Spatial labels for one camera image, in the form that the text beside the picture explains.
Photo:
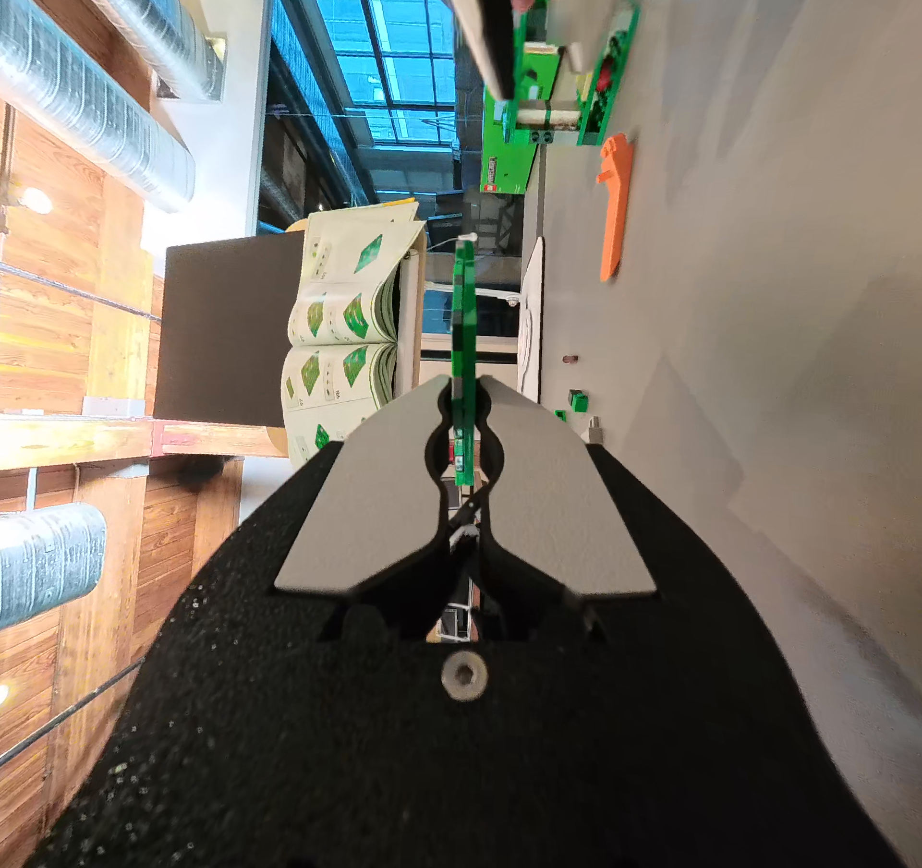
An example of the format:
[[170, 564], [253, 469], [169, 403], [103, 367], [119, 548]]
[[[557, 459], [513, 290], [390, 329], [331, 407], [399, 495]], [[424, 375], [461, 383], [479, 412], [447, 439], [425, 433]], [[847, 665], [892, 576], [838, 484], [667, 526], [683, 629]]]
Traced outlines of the green lego plate assembly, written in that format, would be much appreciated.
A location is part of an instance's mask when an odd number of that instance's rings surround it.
[[605, 141], [640, 18], [639, 0], [621, 0], [607, 33], [607, 41], [592, 74], [578, 78], [578, 146], [599, 146]]

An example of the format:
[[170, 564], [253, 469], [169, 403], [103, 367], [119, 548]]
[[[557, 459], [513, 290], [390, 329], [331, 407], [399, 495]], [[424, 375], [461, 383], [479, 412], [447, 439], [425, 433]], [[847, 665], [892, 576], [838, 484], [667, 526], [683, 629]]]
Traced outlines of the green lego box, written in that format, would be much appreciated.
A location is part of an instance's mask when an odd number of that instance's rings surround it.
[[[518, 103], [550, 99], [559, 67], [556, 47], [540, 48], [517, 38], [515, 43], [516, 89]], [[537, 145], [527, 137], [527, 130], [517, 127], [505, 140], [506, 103], [497, 101], [489, 87], [483, 89], [482, 154], [479, 189], [483, 193], [523, 195], [530, 179]]]

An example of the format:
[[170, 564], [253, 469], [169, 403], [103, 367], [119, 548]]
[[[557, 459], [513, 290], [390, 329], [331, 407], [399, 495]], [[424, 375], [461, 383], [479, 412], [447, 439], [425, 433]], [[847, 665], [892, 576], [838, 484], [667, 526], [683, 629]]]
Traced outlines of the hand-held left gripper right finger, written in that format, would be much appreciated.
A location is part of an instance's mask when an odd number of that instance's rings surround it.
[[506, 639], [531, 639], [558, 611], [647, 600], [655, 580], [589, 447], [490, 376], [478, 379], [479, 577]]

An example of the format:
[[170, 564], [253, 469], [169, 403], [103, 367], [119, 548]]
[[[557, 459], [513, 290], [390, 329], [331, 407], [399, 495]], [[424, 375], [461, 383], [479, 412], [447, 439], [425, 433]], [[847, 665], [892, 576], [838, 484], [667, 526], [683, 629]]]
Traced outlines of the orange brick separator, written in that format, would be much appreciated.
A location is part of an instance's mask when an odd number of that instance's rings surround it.
[[600, 265], [603, 284], [614, 277], [622, 256], [634, 149], [634, 143], [624, 133], [606, 139], [600, 149], [601, 166], [596, 183], [607, 189]]

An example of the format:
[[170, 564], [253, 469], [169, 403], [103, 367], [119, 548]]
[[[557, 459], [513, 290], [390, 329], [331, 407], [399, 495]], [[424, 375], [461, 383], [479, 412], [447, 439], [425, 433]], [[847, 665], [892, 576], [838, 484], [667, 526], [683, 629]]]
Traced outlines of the silver ventilation duct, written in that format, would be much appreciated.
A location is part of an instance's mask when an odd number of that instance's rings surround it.
[[[92, 2], [177, 99], [221, 101], [224, 62], [180, 0]], [[35, 0], [1, 0], [1, 93], [163, 212], [192, 199], [191, 152]]]
[[107, 542], [101, 511], [70, 503], [1, 515], [1, 628], [14, 627], [98, 584]]

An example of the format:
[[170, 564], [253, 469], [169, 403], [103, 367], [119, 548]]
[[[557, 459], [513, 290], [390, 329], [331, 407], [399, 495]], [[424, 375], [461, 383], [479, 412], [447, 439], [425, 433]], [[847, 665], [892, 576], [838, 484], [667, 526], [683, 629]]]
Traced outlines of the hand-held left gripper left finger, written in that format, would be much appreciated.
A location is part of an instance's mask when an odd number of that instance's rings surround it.
[[332, 465], [274, 589], [375, 608], [425, 639], [455, 588], [447, 494], [451, 383], [439, 375], [374, 413], [303, 468]]

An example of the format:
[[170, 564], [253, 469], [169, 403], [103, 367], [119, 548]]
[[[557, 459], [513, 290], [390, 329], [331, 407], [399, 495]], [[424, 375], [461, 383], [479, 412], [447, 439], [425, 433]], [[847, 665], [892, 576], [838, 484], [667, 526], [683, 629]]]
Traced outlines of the glass window wall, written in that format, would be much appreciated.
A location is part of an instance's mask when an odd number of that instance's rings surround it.
[[329, 171], [333, 199], [454, 193], [455, 23], [447, 0], [274, 0], [267, 116]]

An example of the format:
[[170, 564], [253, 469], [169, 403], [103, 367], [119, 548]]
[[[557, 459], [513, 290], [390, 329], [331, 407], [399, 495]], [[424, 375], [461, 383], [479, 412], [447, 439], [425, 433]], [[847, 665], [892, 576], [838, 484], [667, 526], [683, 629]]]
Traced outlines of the long green lego plate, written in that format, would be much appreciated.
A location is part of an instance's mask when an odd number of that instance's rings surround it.
[[455, 482], [471, 487], [475, 472], [475, 422], [477, 412], [477, 235], [461, 236], [455, 243], [451, 314], [451, 411]]

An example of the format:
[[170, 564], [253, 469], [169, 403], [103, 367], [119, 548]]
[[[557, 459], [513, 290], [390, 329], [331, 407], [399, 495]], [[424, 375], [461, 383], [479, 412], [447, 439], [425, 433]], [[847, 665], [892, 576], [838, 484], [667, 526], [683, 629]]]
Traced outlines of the open lego instruction booklet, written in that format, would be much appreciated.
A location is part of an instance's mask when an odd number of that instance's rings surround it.
[[413, 198], [318, 211], [280, 378], [288, 454], [299, 469], [419, 384], [427, 232]]

